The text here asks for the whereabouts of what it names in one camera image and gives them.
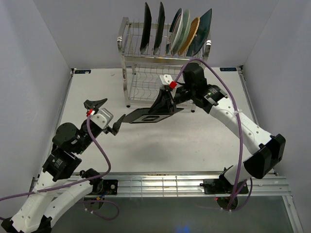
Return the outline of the cream square floral plate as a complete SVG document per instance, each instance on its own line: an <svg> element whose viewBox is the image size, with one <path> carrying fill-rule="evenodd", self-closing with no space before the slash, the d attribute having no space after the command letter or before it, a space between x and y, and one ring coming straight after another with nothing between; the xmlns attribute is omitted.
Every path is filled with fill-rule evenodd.
<svg viewBox="0 0 311 233"><path fill-rule="evenodd" d="M177 108L173 112L159 112L149 113L149 108L138 108L127 114L122 120L124 123L140 124L140 123L157 123L166 118L173 116L174 114L184 110L184 108Z"/></svg>

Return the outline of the black square floral plate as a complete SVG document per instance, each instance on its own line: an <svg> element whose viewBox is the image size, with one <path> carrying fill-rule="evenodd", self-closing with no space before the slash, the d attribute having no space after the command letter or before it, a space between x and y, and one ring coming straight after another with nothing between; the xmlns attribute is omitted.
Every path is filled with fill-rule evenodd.
<svg viewBox="0 0 311 233"><path fill-rule="evenodd" d="M164 24L165 24L165 9L163 3L160 2L153 55L156 55L160 49L160 45L162 43Z"/></svg>
<svg viewBox="0 0 311 233"><path fill-rule="evenodd" d="M145 2L143 31L142 31L142 37L141 37L141 44L139 48L139 51L141 54L144 54L146 52L146 49L149 45L151 24L152 24L152 16L151 16L150 7L148 3Z"/></svg>

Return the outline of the white plate teal red rim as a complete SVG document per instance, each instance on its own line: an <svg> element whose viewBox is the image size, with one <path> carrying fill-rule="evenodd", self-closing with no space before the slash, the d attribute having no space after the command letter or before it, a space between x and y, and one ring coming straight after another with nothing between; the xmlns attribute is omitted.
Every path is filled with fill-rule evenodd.
<svg viewBox="0 0 311 233"><path fill-rule="evenodd" d="M182 28L183 28L183 10L182 8L179 8L174 16L171 27L169 29L166 44L166 54L173 53L173 49L179 40Z"/></svg>

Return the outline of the light green floral plate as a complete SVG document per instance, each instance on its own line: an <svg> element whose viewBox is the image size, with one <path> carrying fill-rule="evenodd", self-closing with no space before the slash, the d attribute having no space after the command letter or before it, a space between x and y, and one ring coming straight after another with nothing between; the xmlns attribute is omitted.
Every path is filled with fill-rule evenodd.
<svg viewBox="0 0 311 233"><path fill-rule="evenodd" d="M181 47L186 41L189 30L190 30L190 10L186 9L186 10L183 10L183 28L182 28L179 40L176 46L174 47L173 53L171 55L177 54L178 51L181 49Z"/></svg>

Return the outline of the woven bamboo round plate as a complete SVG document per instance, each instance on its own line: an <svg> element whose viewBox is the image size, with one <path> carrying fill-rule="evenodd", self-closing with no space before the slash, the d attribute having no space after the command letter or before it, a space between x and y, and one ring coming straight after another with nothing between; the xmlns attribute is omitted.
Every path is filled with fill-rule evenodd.
<svg viewBox="0 0 311 233"><path fill-rule="evenodd" d="M181 47L181 49L178 51L178 55L181 56L185 51L189 48L190 44L192 43L193 39L195 38L196 32L198 30L200 23L200 18L196 17L190 24L190 30L188 33L188 36L186 38L185 43Z"/></svg>

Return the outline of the dark teal square plate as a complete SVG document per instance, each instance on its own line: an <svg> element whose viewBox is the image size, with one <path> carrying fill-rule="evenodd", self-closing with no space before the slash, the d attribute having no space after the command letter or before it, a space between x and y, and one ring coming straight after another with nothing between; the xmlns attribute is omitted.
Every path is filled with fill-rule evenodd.
<svg viewBox="0 0 311 233"><path fill-rule="evenodd" d="M196 37L192 40L186 56L195 56L204 45L210 31L210 25L212 20L212 9L209 9L200 17L199 26L196 32Z"/></svg>

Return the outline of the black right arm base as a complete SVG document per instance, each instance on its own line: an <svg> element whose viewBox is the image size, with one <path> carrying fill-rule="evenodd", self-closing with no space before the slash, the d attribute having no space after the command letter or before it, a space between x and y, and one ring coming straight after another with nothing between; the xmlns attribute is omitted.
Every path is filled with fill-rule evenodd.
<svg viewBox="0 0 311 233"><path fill-rule="evenodd" d="M219 175L218 178L204 179L200 183L200 187L204 189L205 194L231 194L233 191L237 171L237 165L224 168L224 171ZM244 167L244 164L242 164L235 193L237 191L240 191L242 194L248 193L247 185L243 183L249 178L251 178L251 175Z"/></svg>

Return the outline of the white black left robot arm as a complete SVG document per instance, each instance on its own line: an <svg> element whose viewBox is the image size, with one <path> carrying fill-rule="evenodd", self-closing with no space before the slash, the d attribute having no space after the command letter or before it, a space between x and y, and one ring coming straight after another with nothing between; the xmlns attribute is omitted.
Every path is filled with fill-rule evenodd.
<svg viewBox="0 0 311 233"><path fill-rule="evenodd" d="M80 128L73 123L61 124L52 139L51 154L45 161L39 179L33 190L28 193L11 195L1 200L26 196L19 211L9 218L3 218L1 226L8 233L49 233L53 225L71 206L88 193L98 194L103 189L103 176L111 170L111 163L99 145L96 137L101 133L116 135L125 116L121 116L112 127L109 126L113 115L102 107L102 100L86 100L86 120ZM94 143L102 152L108 169L99 173L90 168L80 172L80 179L67 183L81 163L78 158Z"/></svg>

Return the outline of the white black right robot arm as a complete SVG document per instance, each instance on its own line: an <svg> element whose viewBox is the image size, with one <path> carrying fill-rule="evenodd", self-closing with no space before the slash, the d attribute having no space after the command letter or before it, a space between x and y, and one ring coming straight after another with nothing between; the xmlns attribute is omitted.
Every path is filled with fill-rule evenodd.
<svg viewBox="0 0 311 233"><path fill-rule="evenodd" d="M220 88L207 83L204 69L191 60L178 74L183 83L172 97L169 90L162 90L151 107L157 115L160 102L168 98L169 106L164 114L172 115L177 104L192 100L194 105L223 123L239 139L239 160L219 176L220 189L230 193L238 183L250 178L262 179L283 157L286 139L281 134L272 135L248 118L237 107L228 87Z"/></svg>

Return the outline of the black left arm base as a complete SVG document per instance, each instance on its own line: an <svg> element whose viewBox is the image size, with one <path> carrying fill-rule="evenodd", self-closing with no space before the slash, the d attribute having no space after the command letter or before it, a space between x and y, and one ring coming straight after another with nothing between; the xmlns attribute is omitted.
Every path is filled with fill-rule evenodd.
<svg viewBox="0 0 311 233"><path fill-rule="evenodd" d="M90 181L93 186L92 194L100 196L116 195L118 193L119 181L115 179L105 180L104 178L96 178Z"/></svg>

